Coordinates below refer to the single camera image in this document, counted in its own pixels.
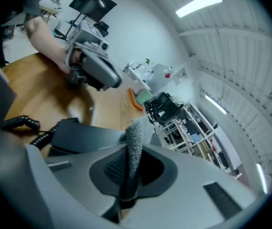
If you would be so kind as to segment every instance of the ceiling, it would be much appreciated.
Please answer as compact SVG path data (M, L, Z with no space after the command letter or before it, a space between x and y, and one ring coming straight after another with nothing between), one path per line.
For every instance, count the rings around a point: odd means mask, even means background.
M152 0L188 53L199 58L199 90L223 106L246 133L265 173L272 173L272 21L257 0L224 0L183 18L192 0Z

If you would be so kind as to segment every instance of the ceiling light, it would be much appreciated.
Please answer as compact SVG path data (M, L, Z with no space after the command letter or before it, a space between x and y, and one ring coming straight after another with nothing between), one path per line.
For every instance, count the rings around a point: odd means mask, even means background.
M99 3L101 4L101 6L102 6L103 8L105 8L105 5L104 5L104 3L103 3L101 0L99 0Z
M261 164L256 164L259 175L260 175L260 179L261 179L261 183L262 183L262 188L265 194L268 194L268 186L266 184L266 180L264 177L264 172L263 172L263 168L261 166Z
M182 18L187 14L190 14L196 10L200 10L204 7L216 4L216 3L220 3L223 2L223 0L194 0L190 3L188 3L187 5L185 5L184 7L182 7L181 9L176 11L176 14Z
M218 109L221 110L223 114L227 114L227 111L223 109L216 101L214 101L212 98L210 98L208 95L205 95L205 98L209 100L214 106L216 106Z

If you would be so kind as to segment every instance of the floor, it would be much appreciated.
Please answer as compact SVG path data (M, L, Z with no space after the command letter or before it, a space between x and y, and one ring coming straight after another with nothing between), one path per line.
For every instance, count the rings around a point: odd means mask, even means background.
M59 43L65 45L65 41L56 39ZM18 59L37 53L33 48L25 31L21 27L15 27L14 37L3 43L3 53L6 61L12 63Z

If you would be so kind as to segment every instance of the black cable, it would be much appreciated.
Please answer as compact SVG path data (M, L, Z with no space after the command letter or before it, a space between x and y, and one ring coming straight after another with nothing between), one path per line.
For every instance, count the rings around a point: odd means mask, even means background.
M23 126L23 125L26 125L27 127L31 128L34 131L38 131L41 126L39 121L33 120L26 115L21 115L21 116L6 120L3 123L2 129L5 131L10 131L16 127Z
M79 123L78 118L69 118L68 121ZM58 127L59 122L51 128L48 132L45 132L42 135L39 135L36 139L30 142L31 145L36 146L39 150L43 149L47 144L49 144L53 138L54 132Z

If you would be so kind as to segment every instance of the television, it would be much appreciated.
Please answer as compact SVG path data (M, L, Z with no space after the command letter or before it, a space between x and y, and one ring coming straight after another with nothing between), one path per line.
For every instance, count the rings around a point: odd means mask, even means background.
M116 5L111 0L73 0L69 7L99 22Z

